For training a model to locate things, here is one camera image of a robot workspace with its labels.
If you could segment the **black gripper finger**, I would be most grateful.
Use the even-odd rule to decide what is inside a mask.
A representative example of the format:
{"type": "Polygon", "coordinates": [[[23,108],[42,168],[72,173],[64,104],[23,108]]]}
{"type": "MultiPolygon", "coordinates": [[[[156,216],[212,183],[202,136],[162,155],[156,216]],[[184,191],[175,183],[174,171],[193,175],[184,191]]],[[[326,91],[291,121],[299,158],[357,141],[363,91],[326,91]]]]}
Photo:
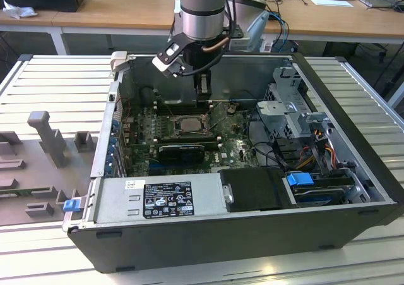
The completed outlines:
{"type": "Polygon", "coordinates": [[[202,82],[202,77],[200,73],[197,73],[194,75],[194,89],[196,93],[196,102],[201,101],[201,82],[202,82]]]}
{"type": "Polygon", "coordinates": [[[211,97],[211,71],[208,70],[202,75],[202,98],[210,100],[211,97]]]}

